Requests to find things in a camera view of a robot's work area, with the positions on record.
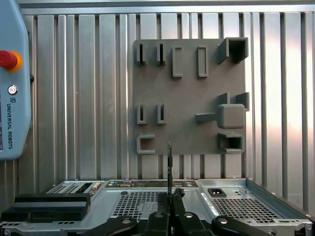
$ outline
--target rectangular slot holder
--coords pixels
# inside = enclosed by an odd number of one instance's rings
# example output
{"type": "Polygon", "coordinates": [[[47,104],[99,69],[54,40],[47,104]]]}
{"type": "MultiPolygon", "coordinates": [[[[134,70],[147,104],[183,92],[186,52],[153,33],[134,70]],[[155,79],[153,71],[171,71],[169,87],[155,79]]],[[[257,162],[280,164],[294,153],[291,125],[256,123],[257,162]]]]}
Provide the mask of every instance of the rectangular slot holder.
{"type": "Polygon", "coordinates": [[[205,79],[208,77],[209,63],[208,63],[208,47],[198,47],[198,77],[205,79]]]}
{"type": "Polygon", "coordinates": [[[242,94],[236,95],[236,103],[243,104],[245,107],[245,111],[250,110],[250,94],[248,92],[244,92],[242,94]]]}
{"type": "Polygon", "coordinates": [[[141,104],[137,106],[137,124],[147,123],[147,106],[141,104]]]}
{"type": "Polygon", "coordinates": [[[217,97],[218,105],[221,104],[230,104],[230,93],[226,92],[217,97]]]}
{"type": "Polygon", "coordinates": [[[195,120],[196,122],[199,123],[215,121],[217,120],[217,114],[216,113],[195,114],[195,120]]]}
{"type": "Polygon", "coordinates": [[[244,152],[243,135],[234,132],[219,132],[219,150],[224,154],[244,152]]]}
{"type": "Polygon", "coordinates": [[[148,53],[147,46],[139,44],[137,46],[137,65],[147,65],[148,64],[148,53]]]}
{"type": "Polygon", "coordinates": [[[172,56],[173,78],[181,79],[183,77],[183,48],[173,47],[172,56]]]}
{"type": "Polygon", "coordinates": [[[141,155],[155,154],[155,134],[140,134],[137,137],[137,153],[141,155]]]}
{"type": "Polygon", "coordinates": [[[238,64],[248,57],[248,38],[226,38],[218,47],[218,64],[231,58],[238,64]]]}
{"type": "Polygon", "coordinates": [[[167,104],[158,104],[157,106],[157,123],[167,124],[167,104]]]}
{"type": "Polygon", "coordinates": [[[157,44],[157,65],[166,65],[166,45],[157,44]]]}

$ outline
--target vertical metal strip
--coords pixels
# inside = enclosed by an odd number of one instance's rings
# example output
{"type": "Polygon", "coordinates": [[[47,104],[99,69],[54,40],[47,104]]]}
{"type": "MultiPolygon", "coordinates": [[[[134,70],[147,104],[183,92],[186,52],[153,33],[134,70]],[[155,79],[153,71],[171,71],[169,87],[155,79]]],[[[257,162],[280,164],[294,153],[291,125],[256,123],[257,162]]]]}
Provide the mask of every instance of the vertical metal strip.
{"type": "Polygon", "coordinates": [[[80,179],[96,179],[95,16],[79,16],[79,157],[80,179]]]}
{"type": "Polygon", "coordinates": [[[36,29],[34,16],[26,16],[25,24],[30,32],[29,52],[30,52],[30,73],[34,75],[35,81],[31,85],[31,130],[27,138],[26,152],[18,159],[19,162],[19,193],[35,193],[38,186],[38,149],[37,149],[37,76],[36,76],[36,29]]]}
{"type": "MultiPolygon", "coordinates": [[[[190,36],[189,14],[182,13],[182,38],[187,39],[190,36]]],[[[191,155],[184,155],[184,178],[192,178],[191,176],[191,155]]]]}
{"type": "MultiPolygon", "coordinates": [[[[218,13],[202,14],[202,38],[219,38],[218,13]]],[[[221,155],[205,154],[205,178],[221,177],[221,155]]]]}
{"type": "Polygon", "coordinates": [[[117,178],[115,15],[99,16],[100,177],[117,178]]]}
{"type": "MultiPolygon", "coordinates": [[[[223,38],[239,37],[240,25],[238,13],[223,13],[223,38]]],[[[225,177],[242,176],[242,159],[240,154],[225,155],[225,177]]]]}
{"type": "Polygon", "coordinates": [[[315,214],[314,188],[314,44],[313,13],[302,16],[303,209],[315,214]]]}
{"type": "Polygon", "coordinates": [[[260,71],[260,15],[252,14],[252,40],[249,41],[252,49],[252,75],[253,75],[253,179],[262,184],[261,163],[261,71],[260,71]]]}
{"type": "Polygon", "coordinates": [[[190,19],[190,38],[198,38],[198,14],[192,13],[190,19]]]}
{"type": "Polygon", "coordinates": [[[138,178],[138,161],[136,154],[136,145],[135,140],[132,139],[134,137],[134,116],[133,116],[133,43],[136,40],[136,15],[130,14],[128,15],[128,72],[129,72],[129,177],[130,178],[138,178]]]}
{"type": "Polygon", "coordinates": [[[56,91],[56,122],[57,122],[57,182],[68,176],[67,166],[67,67],[66,67],[66,16],[58,16],[58,52],[57,52],[57,91],[56,91]]]}
{"type": "Polygon", "coordinates": [[[6,207],[10,207],[18,195],[18,160],[6,161],[6,168],[6,207]]]}
{"type": "Polygon", "coordinates": [[[0,186],[2,191],[0,191],[0,211],[6,209],[7,204],[7,177],[6,177],[6,161],[0,162],[0,186]]]}
{"type": "Polygon", "coordinates": [[[246,160],[246,165],[243,167],[243,177],[253,178],[253,85],[252,85],[252,21],[251,14],[243,14],[243,37],[248,38],[248,57],[245,59],[245,91],[250,94],[249,111],[246,112],[246,149],[244,152],[243,160],[246,160]]]}
{"type": "Polygon", "coordinates": [[[55,19],[38,16],[38,163],[39,192],[55,183],[54,86],[55,86],[55,19]]]}
{"type": "Polygon", "coordinates": [[[287,131],[287,197],[303,207],[301,13],[284,14],[285,102],[287,131]]]}
{"type": "Polygon", "coordinates": [[[120,15],[120,155],[122,178],[129,177],[128,18],[120,15]]]}
{"type": "MultiPolygon", "coordinates": [[[[141,39],[157,38],[157,15],[141,14],[140,15],[140,37],[141,39]]],[[[158,179],[158,156],[142,156],[142,178],[158,179]]]]}
{"type": "MultiPolygon", "coordinates": [[[[176,39],[177,36],[177,14],[161,14],[161,39],[176,39]]],[[[179,155],[173,155],[172,171],[173,178],[179,178],[179,155]]],[[[163,173],[163,178],[167,178],[167,156],[163,157],[163,173]]]]}
{"type": "Polygon", "coordinates": [[[263,184],[282,195],[282,98],[280,14],[265,13],[262,28],[263,184]]]}
{"type": "Polygon", "coordinates": [[[182,39],[189,38],[189,14],[182,13],[182,39]]]}
{"type": "Polygon", "coordinates": [[[77,78],[77,47],[78,41],[76,38],[76,21],[73,15],[66,17],[66,120],[67,120],[67,179],[76,179],[78,173],[76,167],[78,165],[77,153],[77,93],[76,78],[77,78]]]}
{"type": "MultiPolygon", "coordinates": [[[[198,38],[198,14],[190,14],[190,38],[198,38]]],[[[200,154],[191,155],[191,177],[193,179],[200,178],[200,154]]]]}

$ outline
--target metal screw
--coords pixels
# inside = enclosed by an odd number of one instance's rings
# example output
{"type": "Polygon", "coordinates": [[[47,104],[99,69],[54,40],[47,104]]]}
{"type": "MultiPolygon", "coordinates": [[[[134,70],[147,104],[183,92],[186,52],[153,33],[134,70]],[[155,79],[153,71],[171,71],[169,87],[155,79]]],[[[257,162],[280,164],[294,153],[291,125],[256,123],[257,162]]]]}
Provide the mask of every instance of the metal screw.
{"type": "Polygon", "coordinates": [[[270,234],[270,235],[277,235],[276,231],[274,231],[274,230],[269,231],[268,234],[270,234]]]}
{"type": "Polygon", "coordinates": [[[218,221],[219,221],[221,224],[223,224],[223,225],[226,225],[226,224],[227,224],[227,220],[226,220],[226,219],[220,218],[218,221]]]}
{"type": "Polygon", "coordinates": [[[191,213],[185,213],[184,215],[186,218],[192,218],[192,214],[191,213]]]}
{"type": "Polygon", "coordinates": [[[163,215],[162,215],[161,213],[156,213],[154,216],[155,216],[156,218],[162,218],[162,217],[163,217],[163,215]]]}
{"type": "Polygon", "coordinates": [[[123,220],[123,224],[129,224],[130,222],[130,220],[123,220]]]}
{"type": "Polygon", "coordinates": [[[8,88],[8,93],[10,95],[16,95],[18,92],[18,88],[15,86],[15,85],[11,85],[9,88],[8,88]]]}

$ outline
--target computer chassis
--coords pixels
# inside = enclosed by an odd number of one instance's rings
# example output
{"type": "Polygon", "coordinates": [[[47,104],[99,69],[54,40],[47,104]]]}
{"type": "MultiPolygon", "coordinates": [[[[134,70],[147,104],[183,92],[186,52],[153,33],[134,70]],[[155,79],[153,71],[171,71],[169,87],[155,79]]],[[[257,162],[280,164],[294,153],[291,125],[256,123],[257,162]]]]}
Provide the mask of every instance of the computer chassis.
{"type": "MultiPolygon", "coordinates": [[[[158,194],[166,192],[166,187],[166,180],[64,181],[46,194],[67,194],[71,197],[76,193],[88,193],[91,204],[86,205],[82,220],[4,221],[0,223],[0,235],[77,236],[103,224],[108,218],[127,215],[137,221],[148,219],[151,213],[157,211],[158,194]]],[[[173,180],[173,191],[175,188],[184,189],[186,210],[207,222],[218,215],[225,215],[271,235],[312,236],[314,232],[313,216],[250,179],[173,180]]],[[[70,207],[74,203],[65,200],[36,204],[70,207]]],[[[28,205],[34,207],[35,204],[16,199],[13,207],[17,209],[28,205]]]]}

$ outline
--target gray pegboard panel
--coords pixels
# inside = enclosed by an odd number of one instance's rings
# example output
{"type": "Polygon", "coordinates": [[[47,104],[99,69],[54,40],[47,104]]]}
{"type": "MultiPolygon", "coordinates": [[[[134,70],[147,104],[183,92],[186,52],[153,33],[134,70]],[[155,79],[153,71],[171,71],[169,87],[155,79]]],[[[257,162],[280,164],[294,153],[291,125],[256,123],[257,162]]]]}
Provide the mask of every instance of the gray pegboard panel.
{"type": "Polygon", "coordinates": [[[133,105],[135,121],[138,121],[133,124],[133,140],[138,148],[142,146],[141,137],[150,135],[154,137],[150,154],[154,150],[154,154],[166,155],[168,141],[172,143],[173,154],[244,151],[244,127],[219,129],[216,115],[202,122],[196,118],[196,114],[215,114],[220,104],[243,104],[244,112],[246,110],[245,99],[240,99],[247,97],[244,61],[235,61],[233,53],[243,53],[244,57],[248,41],[247,38],[232,38],[232,50],[222,50],[223,44],[228,46],[230,39],[135,41],[134,61],[146,62],[135,63],[133,68],[133,105]],[[237,40],[245,52],[235,49],[237,40]],[[145,108],[145,114],[141,113],[145,122],[142,119],[139,122],[141,107],[145,108]],[[222,142],[222,133],[224,137],[232,137],[231,141],[222,142]],[[238,142],[241,147],[232,143],[233,135],[243,137],[238,142]]]}

